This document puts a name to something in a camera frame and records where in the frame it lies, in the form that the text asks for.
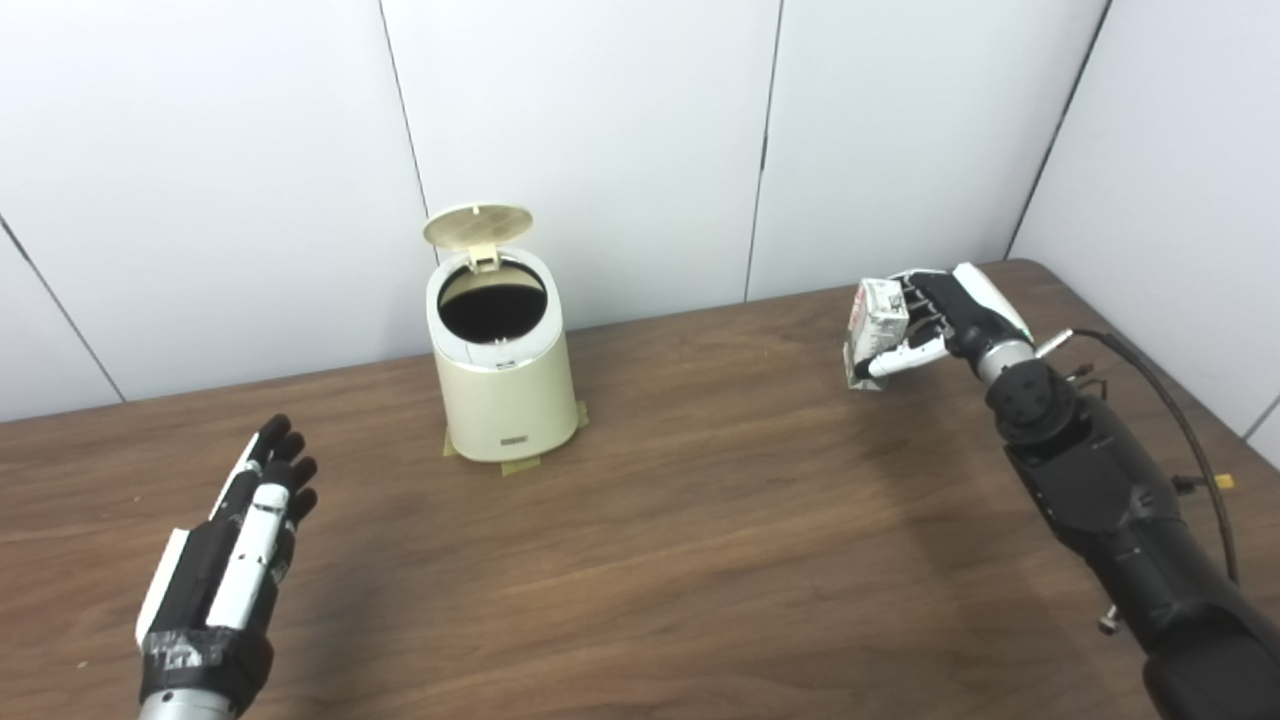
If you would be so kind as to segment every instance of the metal screw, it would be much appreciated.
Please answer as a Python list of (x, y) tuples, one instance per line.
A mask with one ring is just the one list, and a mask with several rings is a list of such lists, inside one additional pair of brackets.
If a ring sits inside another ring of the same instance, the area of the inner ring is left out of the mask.
[(1102, 618), (1098, 618), (1098, 630), (1107, 637), (1120, 632), (1120, 611), (1116, 610), (1115, 605)]

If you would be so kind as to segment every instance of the wooden table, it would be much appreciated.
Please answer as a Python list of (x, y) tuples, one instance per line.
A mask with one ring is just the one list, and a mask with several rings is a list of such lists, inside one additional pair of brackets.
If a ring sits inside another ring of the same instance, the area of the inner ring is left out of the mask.
[[(1048, 336), (1105, 327), (1030, 263)], [(507, 478), (442, 457), (430, 357), (0, 425), (0, 715), (133, 717), (138, 603), (169, 529), (285, 411), (320, 507), (251, 720), (1155, 717), (1130, 637), (1041, 521), (960, 361), (844, 388), (851, 288), (573, 333), (591, 424)], [(1183, 439), (1088, 341), (1170, 471)], [(1248, 593), (1280, 616), (1280, 478), (1176, 391), (1220, 470)], [(1185, 498), (1220, 547), (1208, 498)]]

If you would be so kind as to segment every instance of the panel seam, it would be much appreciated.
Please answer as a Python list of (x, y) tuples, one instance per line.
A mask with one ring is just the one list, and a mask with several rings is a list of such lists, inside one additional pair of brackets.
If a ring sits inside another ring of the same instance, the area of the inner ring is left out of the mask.
[(787, 0), (778, 0), (778, 24), (773, 29), (773, 60), (769, 63), (769, 94), (764, 101), (764, 137), (760, 140), (760, 173), (755, 177), (755, 202), (751, 205), (751, 240), (746, 246), (746, 282), (742, 302), (751, 292), (751, 264), (755, 260), (755, 229), (760, 223), (760, 188), (764, 187), (764, 164), (769, 152), (769, 119), (773, 115), (773, 81), (778, 77), (778, 45), (782, 41), (782, 12)]
[(54, 305), (58, 307), (58, 311), (61, 313), (63, 319), (65, 319), (67, 324), (70, 325), (72, 332), (76, 333), (76, 338), (79, 340), (81, 346), (84, 347), (86, 352), (88, 352), (88, 356), (90, 359), (93, 360), (93, 364), (97, 366), (97, 370), (102, 373), (102, 378), (105, 378), (108, 384), (111, 386), (111, 391), (120, 400), (120, 402), (128, 402), (128, 400), (125, 400), (124, 397), (124, 393), (120, 392), (120, 386), (115, 384), (115, 378), (111, 377), (111, 373), (106, 372), (106, 365), (102, 364), (102, 359), (97, 356), (97, 352), (93, 352), (93, 347), (88, 343), (88, 340), (84, 338), (84, 333), (81, 332), (79, 325), (77, 325), (76, 320), (72, 319), (70, 313), (67, 311), (67, 306), (63, 305), (63, 301), (58, 297), (58, 293), (54, 292), (54, 288), (49, 284), (49, 281), (45, 279), (45, 274), (40, 272), (40, 268), (36, 265), (36, 261), (31, 259), (31, 254), (28, 254), (27, 249), (23, 247), (22, 242), (18, 240), (18, 234), (13, 232), (13, 228), (9, 227), (9, 220), (6, 220), (3, 214), (0, 214), (0, 229), (3, 229), (6, 236), (9, 236), (9, 241), (13, 242), (13, 246), (18, 250), (18, 254), (22, 255), (22, 259), (27, 261), (27, 266), (31, 268), (31, 272), (36, 274), (36, 279), (40, 281), (40, 284), (45, 288), (45, 292), (49, 293), (49, 299), (54, 301)]
[[(413, 179), (417, 181), (417, 195), (422, 200), (422, 214), (430, 218), (431, 213), (426, 208), (426, 187), (422, 186), (422, 167), (417, 163), (417, 143), (413, 142), (413, 128), (408, 123), (408, 108), (404, 106), (404, 88), (401, 86), (399, 67), (396, 64), (396, 49), (392, 47), (392, 31), (387, 24), (387, 10), (383, 8), (383, 0), (378, 0), (378, 17), (383, 20), (383, 37), (387, 38), (387, 58), (392, 63), (392, 77), (396, 78), (396, 99), (399, 101), (401, 117), (404, 119), (404, 136), (408, 138), (408, 154), (413, 159)], [(435, 264), (439, 265), (440, 250), (433, 245), (431, 252), (435, 255)]]
[(1066, 102), (1062, 105), (1062, 113), (1057, 117), (1057, 124), (1053, 127), (1053, 135), (1050, 136), (1048, 147), (1044, 149), (1044, 156), (1041, 158), (1041, 165), (1036, 170), (1036, 179), (1032, 181), (1030, 191), (1027, 193), (1027, 201), (1023, 202), (1023, 211), (1018, 215), (1018, 223), (1014, 225), (1012, 234), (1009, 236), (1009, 245), (1005, 246), (1005, 256), (1002, 260), (1009, 260), (1009, 256), (1014, 252), (1014, 243), (1018, 241), (1018, 233), (1023, 229), (1023, 222), (1027, 220), (1027, 211), (1030, 210), (1032, 200), (1036, 197), (1036, 191), (1039, 188), (1039, 181), (1044, 177), (1044, 168), (1048, 167), (1050, 155), (1053, 154), (1053, 146), (1057, 145), (1057, 136), (1062, 132), (1062, 123), (1066, 120), (1068, 113), (1071, 110), (1071, 102), (1075, 100), (1075, 91), (1080, 88), (1080, 78), (1084, 77), (1084, 70), (1089, 67), (1089, 58), (1093, 56), (1093, 47), (1098, 44), (1098, 36), (1102, 35), (1102, 26), (1107, 22), (1107, 13), (1111, 12), (1111, 0), (1102, 6), (1102, 14), (1098, 15), (1098, 24), (1093, 28), (1093, 37), (1089, 38), (1089, 46), (1084, 51), (1084, 59), (1080, 61), (1080, 69), (1075, 73), (1075, 82), (1071, 83), (1071, 91), (1066, 94)]
[(1276, 411), (1276, 407), (1280, 407), (1280, 395), (1277, 395), (1276, 398), (1271, 401), (1271, 405), (1267, 405), (1267, 409), (1263, 410), (1261, 415), (1258, 415), (1258, 419), (1254, 420), (1253, 424), (1249, 425), (1247, 430), (1244, 430), (1244, 434), (1242, 434), (1240, 438), (1248, 441), (1251, 437), (1253, 437), (1253, 433), (1258, 432), (1258, 428), (1261, 428), (1267, 421), (1267, 419), (1271, 418), (1271, 414)]

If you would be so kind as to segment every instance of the small carton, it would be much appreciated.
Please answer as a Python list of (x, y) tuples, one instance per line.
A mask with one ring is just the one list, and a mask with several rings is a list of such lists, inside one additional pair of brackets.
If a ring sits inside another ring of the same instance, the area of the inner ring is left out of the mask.
[(858, 286), (845, 337), (849, 389), (884, 389), (888, 378), (860, 380), (854, 377), (854, 365), (902, 342), (908, 320), (901, 283), (868, 278)]

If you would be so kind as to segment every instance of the cream-colored trash can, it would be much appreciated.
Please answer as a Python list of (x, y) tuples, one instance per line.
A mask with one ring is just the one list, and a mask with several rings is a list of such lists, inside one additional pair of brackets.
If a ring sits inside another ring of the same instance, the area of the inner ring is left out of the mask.
[(540, 455), (577, 429), (556, 281), (531, 252), (499, 247), (532, 222), (522, 208), (465, 205), (422, 231), (458, 251), (426, 284), (426, 325), (453, 447), (481, 462)]

